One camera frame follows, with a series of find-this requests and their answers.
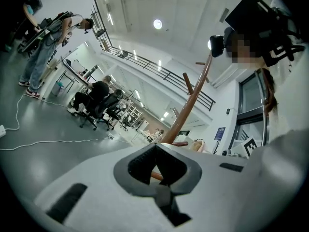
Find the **headset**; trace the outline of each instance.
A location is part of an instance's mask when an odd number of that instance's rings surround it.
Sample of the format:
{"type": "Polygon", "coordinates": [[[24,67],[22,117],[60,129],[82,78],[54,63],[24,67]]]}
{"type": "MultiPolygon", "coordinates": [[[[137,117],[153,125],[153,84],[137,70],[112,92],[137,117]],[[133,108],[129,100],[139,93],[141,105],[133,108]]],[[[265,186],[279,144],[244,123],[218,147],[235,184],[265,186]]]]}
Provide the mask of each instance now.
{"type": "Polygon", "coordinates": [[[302,45],[292,45],[288,35],[300,39],[301,34],[288,30],[288,21],[292,18],[278,8],[270,8],[263,0],[242,0],[230,13],[225,21],[231,26],[225,30],[225,35],[210,37],[211,54],[214,58],[223,53],[224,48],[229,57],[232,57],[230,47],[231,36],[236,31],[243,34],[245,40],[254,41],[250,51],[255,57],[263,57],[265,64],[270,67],[279,60],[288,57],[294,60],[293,53],[304,51],[302,45]]]}

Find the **concrete floor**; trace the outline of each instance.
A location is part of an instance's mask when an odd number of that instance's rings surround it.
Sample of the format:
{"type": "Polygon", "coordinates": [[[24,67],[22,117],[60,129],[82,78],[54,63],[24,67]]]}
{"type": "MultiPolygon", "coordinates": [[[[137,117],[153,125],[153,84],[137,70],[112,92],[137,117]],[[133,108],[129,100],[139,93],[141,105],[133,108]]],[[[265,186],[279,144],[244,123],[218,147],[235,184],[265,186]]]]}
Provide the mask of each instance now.
{"type": "MultiPolygon", "coordinates": [[[[0,125],[16,128],[17,102],[26,88],[18,85],[27,58],[16,53],[0,52],[0,125]]],[[[48,101],[65,104],[67,96],[49,97],[48,101]]],[[[82,161],[118,149],[130,147],[115,131],[110,131],[115,140],[108,139],[106,125],[100,123],[96,131],[73,117],[64,107],[47,104],[31,97],[23,97],[19,103],[20,129],[7,131],[0,139],[0,148],[14,148],[47,140],[106,140],[82,143],[41,143],[14,151],[0,150],[0,165],[13,190],[30,200],[52,181],[62,176],[82,161]]]]}

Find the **poster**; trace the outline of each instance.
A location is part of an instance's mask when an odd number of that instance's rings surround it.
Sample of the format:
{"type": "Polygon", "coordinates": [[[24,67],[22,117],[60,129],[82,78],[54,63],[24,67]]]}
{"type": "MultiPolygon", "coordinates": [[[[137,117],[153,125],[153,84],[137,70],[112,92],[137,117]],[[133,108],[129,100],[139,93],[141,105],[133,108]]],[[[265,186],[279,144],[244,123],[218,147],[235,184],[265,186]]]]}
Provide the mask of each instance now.
{"type": "Polygon", "coordinates": [[[221,141],[222,137],[223,137],[223,134],[224,134],[224,131],[225,131],[225,127],[220,127],[217,131],[217,134],[216,136],[214,137],[215,140],[218,140],[218,141],[221,141]]]}

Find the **metal railing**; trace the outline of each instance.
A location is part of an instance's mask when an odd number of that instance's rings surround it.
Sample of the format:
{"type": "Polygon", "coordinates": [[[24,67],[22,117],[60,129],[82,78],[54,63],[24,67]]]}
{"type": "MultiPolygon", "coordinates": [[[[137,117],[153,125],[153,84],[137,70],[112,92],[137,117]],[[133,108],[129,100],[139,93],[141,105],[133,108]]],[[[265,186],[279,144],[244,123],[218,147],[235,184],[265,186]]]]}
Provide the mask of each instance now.
{"type": "MultiPolygon", "coordinates": [[[[92,5],[93,9],[91,10],[92,11],[91,17],[94,20],[93,31],[96,34],[100,30],[104,30],[102,35],[97,37],[98,42],[103,51],[113,54],[124,60],[131,61],[132,63],[135,63],[141,66],[143,69],[151,71],[152,73],[161,77],[164,81],[169,82],[170,84],[173,84],[174,86],[176,86],[177,88],[181,89],[183,92],[188,94],[188,88],[187,88],[186,82],[182,77],[165,69],[162,66],[158,66],[158,64],[146,58],[143,58],[138,55],[134,55],[133,53],[128,52],[124,49],[120,50],[118,48],[113,47],[112,42],[104,26],[101,14],[98,10],[97,2],[96,0],[94,1],[95,1],[95,4],[92,5]]],[[[203,106],[205,106],[209,111],[211,110],[213,104],[215,104],[215,101],[211,97],[209,97],[207,94],[205,94],[203,91],[200,92],[197,101],[203,106]]]]}

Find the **ceiling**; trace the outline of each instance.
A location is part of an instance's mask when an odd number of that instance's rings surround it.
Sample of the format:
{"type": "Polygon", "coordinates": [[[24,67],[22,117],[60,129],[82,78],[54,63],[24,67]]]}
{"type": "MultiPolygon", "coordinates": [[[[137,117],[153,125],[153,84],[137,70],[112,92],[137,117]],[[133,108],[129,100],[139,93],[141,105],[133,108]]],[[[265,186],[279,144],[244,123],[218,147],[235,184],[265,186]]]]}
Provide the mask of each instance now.
{"type": "MultiPolygon", "coordinates": [[[[205,61],[207,42],[214,34],[222,34],[228,26],[219,22],[225,8],[232,11],[240,0],[97,0],[107,32],[112,39],[131,41],[154,47],[200,73],[195,61],[205,61]],[[110,7],[113,24],[107,20],[110,7]],[[157,30],[153,21],[160,19],[157,30]]],[[[215,58],[209,79],[216,79],[230,65],[230,60],[215,58]]]]}
{"type": "MultiPolygon", "coordinates": [[[[117,67],[112,76],[116,80],[116,85],[120,86],[126,92],[126,94],[131,94],[137,90],[140,95],[139,101],[143,103],[144,108],[149,111],[150,114],[152,114],[157,119],[160,119],[163,117],[165,112],[168,112],[169,115],[164,119],[163,123],[168,126],[173,124],[176,117],[172,112],[172,108],[175,107],[180,112],[183,105],[174,100],[171,100],[170,96],[167,96],[152,85],[120,67],[117,67]]],[[[187,118],[184,126],[190,127],[203,124],[203,121],[200,121],[197,116],[191,113],[187,118]]]]}

